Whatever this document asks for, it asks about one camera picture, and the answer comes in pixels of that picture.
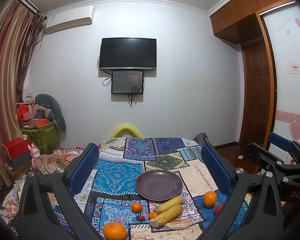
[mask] round plate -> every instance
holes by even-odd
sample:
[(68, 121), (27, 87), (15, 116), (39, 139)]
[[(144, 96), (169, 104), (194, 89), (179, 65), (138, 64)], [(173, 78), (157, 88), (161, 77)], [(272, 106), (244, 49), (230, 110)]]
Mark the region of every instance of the round plate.
[(182, 190), (181, 179), (171, 171), (152, 170), (142, 173), (135, 183), (140, 196), (154, 201), (171, 199)]

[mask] screw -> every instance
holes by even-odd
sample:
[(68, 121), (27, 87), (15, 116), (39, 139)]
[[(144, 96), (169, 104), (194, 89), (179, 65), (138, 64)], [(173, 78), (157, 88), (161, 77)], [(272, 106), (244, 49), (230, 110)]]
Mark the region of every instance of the screw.
[(273, 177), (273, 174), (272, 174), (271, 171), (267, 171), (267, 172), (266, 172), (266, 176), (267, 176), (268, 178), (272, 178), (272, 177)]
[(235, 168), (234, 171), (238, 174), (243, 174), (244, 173), (244, 169), (243, 168)]
[(65, 171), (65, 168), (64, 167), (58, 167), (57, 169), (56, 169), (56, 172), (57, 173), (63, 173)]
[(33, 177), (33, 176), (34, 176), (34, 171), (33, 171), (33, 170), (29, 171), (29, 172), (28, 172), (28, 176), (29, 176), (29, 177)]

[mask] pink toy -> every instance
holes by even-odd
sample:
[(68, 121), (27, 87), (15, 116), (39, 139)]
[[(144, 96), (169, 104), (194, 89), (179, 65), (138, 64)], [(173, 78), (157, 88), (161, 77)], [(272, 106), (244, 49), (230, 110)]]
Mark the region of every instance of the pink toy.
[(28, 149), (30, 151), (30, 154), (32, 156), (32, 167), (36, 170), (39, 171), (39, 166), (42, 163), (41, 161), (41, 155), (40, 155), (40, 150), (37, 146), (35, 146), (33, 143), (30, 145), (28, 145)]

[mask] black flat-screen tv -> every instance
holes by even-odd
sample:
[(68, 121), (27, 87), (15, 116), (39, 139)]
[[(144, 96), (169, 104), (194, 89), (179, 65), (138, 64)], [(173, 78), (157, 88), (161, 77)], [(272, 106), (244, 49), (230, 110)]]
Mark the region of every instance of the black flat-screen tv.
[(157, 40), (103, 38), (99, 69), (156, 69)]
[(112, 71), (112, 94), (143, 94), (143, 71)]

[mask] green storage basket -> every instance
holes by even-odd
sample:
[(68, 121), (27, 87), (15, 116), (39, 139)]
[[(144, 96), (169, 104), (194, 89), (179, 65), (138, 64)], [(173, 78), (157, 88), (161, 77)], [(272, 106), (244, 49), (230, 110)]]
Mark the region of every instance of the green storage basket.
[(23, 127), (21, 130), (28, 136), (30, 142), (40, 149), (41, 153), (47, 153), (49, 146), (59, 142), (58, 131), (53, 122), (37, 128)]

